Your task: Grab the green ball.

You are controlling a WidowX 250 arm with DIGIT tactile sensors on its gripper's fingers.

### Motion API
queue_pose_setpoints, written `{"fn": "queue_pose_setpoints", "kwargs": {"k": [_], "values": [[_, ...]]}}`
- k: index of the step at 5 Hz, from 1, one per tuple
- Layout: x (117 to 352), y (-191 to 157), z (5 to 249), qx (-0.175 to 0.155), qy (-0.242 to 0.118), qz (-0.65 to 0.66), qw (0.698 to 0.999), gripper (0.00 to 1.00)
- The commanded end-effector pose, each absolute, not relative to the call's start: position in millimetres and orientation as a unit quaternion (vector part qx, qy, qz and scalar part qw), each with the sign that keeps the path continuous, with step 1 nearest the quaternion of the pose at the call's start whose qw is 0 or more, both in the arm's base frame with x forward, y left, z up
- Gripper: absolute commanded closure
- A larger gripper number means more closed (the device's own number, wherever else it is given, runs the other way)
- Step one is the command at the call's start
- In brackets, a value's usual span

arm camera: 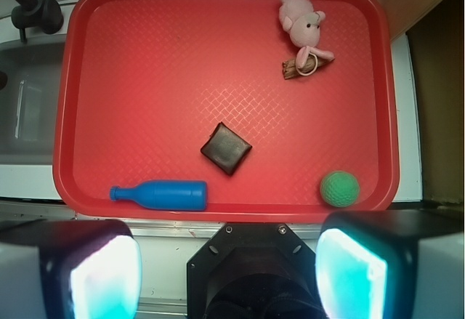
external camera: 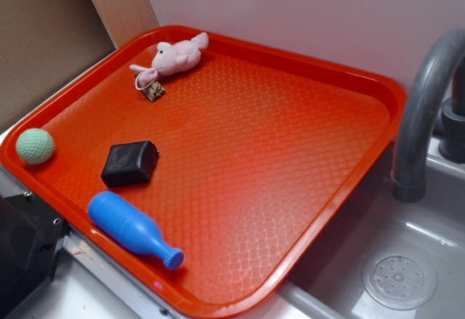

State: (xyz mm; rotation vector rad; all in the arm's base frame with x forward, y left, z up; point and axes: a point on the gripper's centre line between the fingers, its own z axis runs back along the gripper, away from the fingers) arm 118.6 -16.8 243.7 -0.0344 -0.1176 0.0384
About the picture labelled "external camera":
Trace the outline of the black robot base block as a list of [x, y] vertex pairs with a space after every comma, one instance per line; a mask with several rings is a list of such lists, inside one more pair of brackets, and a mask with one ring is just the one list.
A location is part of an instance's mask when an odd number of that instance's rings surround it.
[[65, 219], [37, 195], [1, 198], [1, 317], [10, 318], [54, 280]]

